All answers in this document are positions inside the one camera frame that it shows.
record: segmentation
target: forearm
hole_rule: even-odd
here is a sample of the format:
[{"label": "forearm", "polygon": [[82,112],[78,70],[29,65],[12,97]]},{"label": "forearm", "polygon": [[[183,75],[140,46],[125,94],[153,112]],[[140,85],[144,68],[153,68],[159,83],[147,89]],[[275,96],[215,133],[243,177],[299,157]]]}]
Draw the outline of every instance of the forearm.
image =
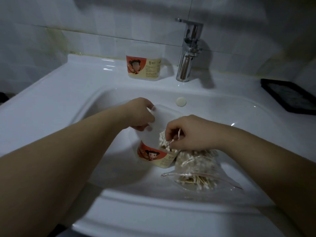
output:
[{"label": "forearm", "polygon": [[303,230],[316,219],[316,164],[238,128],[225,130],[222,150]]},{"label": "forearm", "polygon": [[44,236],[57,224],[113,139],[127,127],[118,112],[100,112],[0,158],[1,236]]}]

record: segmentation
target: faucet handle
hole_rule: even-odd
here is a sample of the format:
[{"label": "faucet handle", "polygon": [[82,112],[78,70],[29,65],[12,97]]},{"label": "faucet handle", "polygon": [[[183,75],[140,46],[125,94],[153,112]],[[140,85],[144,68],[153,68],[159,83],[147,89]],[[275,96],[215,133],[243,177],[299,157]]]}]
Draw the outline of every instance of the faucet handle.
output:
[{"label": "faucet handle", "polygon": [[176,21],[183,22],[186,24],[185,33],[184,33],[185,38],[190,38],[192,41],[193,40],[197,41],[201,37],[203,23],[183,20],[179,18],[176,18]]}]

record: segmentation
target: person's right arm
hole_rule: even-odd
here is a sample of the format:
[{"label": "person's right arm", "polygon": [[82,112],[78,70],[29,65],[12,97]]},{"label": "person's right arm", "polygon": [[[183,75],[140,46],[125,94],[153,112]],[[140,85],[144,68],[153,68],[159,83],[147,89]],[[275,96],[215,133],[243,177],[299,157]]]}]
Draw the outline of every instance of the person's right arm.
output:
[{"label": "person's right arm", "polygon": [[236,127],[191,115],[169,122],[172,149],[218,149],[234,159],[307,236],[315,236],[316,163]]}]

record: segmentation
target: cartoon girl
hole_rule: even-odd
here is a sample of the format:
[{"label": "cartoon girl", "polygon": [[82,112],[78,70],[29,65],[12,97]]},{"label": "cartoon girl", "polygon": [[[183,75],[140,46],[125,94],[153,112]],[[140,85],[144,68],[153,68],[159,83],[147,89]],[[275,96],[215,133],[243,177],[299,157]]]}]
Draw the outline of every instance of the cartoon girl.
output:
[{"label": "cartoon girl", "polygon": [[153,151],[153,150],[145,150],[145,152],[147,154],[147,157],[148,157],[149,161],[153,161],[153,160],[157,159],[158,155],[160,155],[159,152],[156,152],[156,151]]},{"label": "cartoon girl", "polygon": [[135,74],[138,74],[140,71],[140,60],[132,60],[128,62],[127,68]]}]

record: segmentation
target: cartoon girl's black hair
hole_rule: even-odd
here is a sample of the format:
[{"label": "cartoon girl's black hair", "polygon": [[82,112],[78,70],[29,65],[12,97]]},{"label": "cartoon girl's black hair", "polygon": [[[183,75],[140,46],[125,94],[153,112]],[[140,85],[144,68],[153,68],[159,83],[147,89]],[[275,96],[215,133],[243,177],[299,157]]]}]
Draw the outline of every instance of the cartoon girl's black hair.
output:
[{"label": "cartoon girl's black hair", "polygon": [[140,60],[132,60],[132,61],[129,61],[129,64],[130,65],[133,65],[133,62],[138,62],[140,64]]},{"label": "cartoon girl's black hair", "polygon": [[156,154],[156,155],[160,155],[159,152],[156,152],[156,151],[153,151],[153,150],[145,150],[145,152],[146,152],[147,154],[153,153],[153,154]]}]

